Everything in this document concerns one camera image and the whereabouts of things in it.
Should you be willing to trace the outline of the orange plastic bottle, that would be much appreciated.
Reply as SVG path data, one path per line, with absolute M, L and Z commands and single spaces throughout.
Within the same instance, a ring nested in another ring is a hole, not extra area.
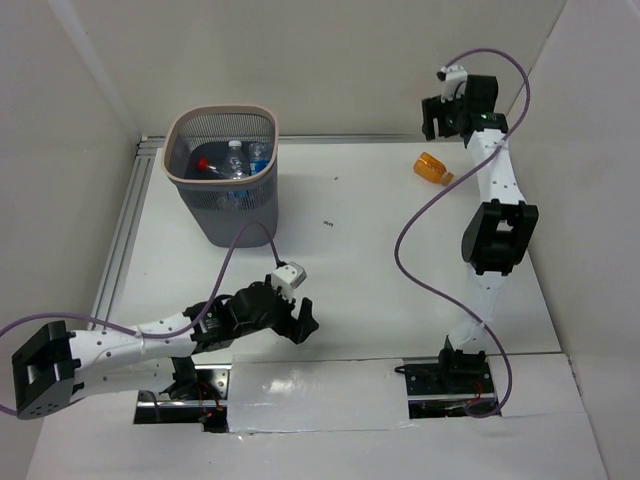
M 413 171 L 424 180 L 442 186 L 448 186 L 454 178 L 441 161 L 427 152 L 422 152 L 417 158 Z

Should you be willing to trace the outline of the crushed blue label bottle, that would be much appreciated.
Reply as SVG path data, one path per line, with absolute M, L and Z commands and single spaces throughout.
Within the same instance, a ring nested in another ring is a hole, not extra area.
M 223 162 L 223 174 L 227 179 L 239 180 L 250 176 L 250 163 L 242 150 L 242 142 L 230 140 Z

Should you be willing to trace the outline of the red cap clear bottle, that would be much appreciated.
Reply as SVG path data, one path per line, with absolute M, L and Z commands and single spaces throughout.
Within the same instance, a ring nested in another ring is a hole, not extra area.
M 206 180 L 224 180 L 226 176 L 208 158 L 201 157 L 195 164 L 196 171 Z

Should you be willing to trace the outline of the blue cap water bottle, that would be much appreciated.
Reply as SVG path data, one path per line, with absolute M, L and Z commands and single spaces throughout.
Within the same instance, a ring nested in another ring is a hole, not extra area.
M 263 171 L 270 163 L 273 154 L 271 142 L 253 142 L 248 147 L 250 175 L 254 176 Z

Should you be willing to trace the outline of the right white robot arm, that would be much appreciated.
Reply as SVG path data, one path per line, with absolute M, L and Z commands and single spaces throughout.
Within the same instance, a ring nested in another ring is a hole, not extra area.
M 494 111 L 499 87 L 494 76 L 470 75 L 464 67 L 437 73 L 441 93 L 422 101 L 422 132 L 428 141 L 458 136 L 477 179 L 480 205 L 465 229 L 461 255 L 468 266 L 463 319 L 445 348 L 476 355 L 487 350 L 498 293 L 519 265 L 539 218 L 517 184 L 508 147 L 506 117 Z

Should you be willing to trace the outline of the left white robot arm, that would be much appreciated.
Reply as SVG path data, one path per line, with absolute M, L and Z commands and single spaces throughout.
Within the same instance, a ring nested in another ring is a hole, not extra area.
M 15 415 L 40 419 L 94 395 L 149 391 L 184 400 L 205 393 L 194 356 L 271 329 L 303 343 L 319 325 L 312 302 L 287 299 L 269 278 L 131 330 L 43 325 L 12 356 Z

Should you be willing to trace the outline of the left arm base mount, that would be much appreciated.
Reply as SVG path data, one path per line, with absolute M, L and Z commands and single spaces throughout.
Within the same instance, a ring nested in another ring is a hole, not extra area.
M 230 364 L 194 364 L 180 360 L 173 383 L 160 391 L 141 390 L 135 425 L 198 425 L 203 432 L 228 432 Z

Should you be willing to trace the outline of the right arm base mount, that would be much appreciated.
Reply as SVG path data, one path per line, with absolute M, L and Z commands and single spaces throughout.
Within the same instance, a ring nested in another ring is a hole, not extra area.
M 487 417 L 499 400 L 486 353 L 465 353 L 446 342 L 435 360 L 406 360 L 394 368 L 404 378 L 409 418 Z

